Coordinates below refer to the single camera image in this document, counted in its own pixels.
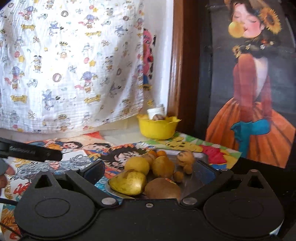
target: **yellow bowl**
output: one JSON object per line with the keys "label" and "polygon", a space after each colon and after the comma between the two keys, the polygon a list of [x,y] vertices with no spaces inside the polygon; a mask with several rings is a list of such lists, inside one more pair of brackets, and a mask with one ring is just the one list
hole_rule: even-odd
{"label": "yellow bowl", "polygon": [[138,115],[140,131],[143,136],[156,140],[166,140],[173,137],[178,122],[176,116],[166,117],[165,120],[150,120],[148,115]]}

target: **white cup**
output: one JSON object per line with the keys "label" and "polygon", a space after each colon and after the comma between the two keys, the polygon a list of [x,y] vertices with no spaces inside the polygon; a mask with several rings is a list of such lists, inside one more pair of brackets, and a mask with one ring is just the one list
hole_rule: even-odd
{"label": "white cup", "polygon": [[147,110],[149,119],[153,119],[153,116],[160,114],[165,116],[165,107],[164,105],[158,105],[156,108],[148,109]]}

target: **poster of woman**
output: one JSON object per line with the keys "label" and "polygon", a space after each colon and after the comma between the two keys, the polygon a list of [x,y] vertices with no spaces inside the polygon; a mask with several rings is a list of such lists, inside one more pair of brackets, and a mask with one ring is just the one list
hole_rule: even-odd
{"label": "poster of woman", "polygon": [[[225,0],[224,4],[224,11],[212,14],[214,71],[206,141],[284,168],[296,125],[295,58],[287,51],[292,49],[288,25],[283,14],[283,19],[278,15],[277,1]],[[230,17],[228,27],[218,23],[225,14]],[[226,30],[217,34],[216,28]],[[234,62],[226,53],[229,47]],[[232,98],[220,107],[230,92]]]}

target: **white wall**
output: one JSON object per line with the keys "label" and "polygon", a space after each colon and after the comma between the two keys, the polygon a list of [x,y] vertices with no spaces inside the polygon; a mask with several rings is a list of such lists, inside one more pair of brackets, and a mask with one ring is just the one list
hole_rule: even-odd
{"label": "white wall", "polygon": [[173,38],[173,0],[145,0],[144,27],[157,35],[154,48],[152,95],[155,104],[168,106]]}

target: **white curtain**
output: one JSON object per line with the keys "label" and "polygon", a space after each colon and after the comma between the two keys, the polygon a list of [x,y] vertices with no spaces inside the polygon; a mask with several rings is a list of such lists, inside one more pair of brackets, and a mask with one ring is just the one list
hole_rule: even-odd
{"label": "white curtain", "polygon": [[142,108],[142,0],[20,0],[0,12],[0,128],[79,131]]}

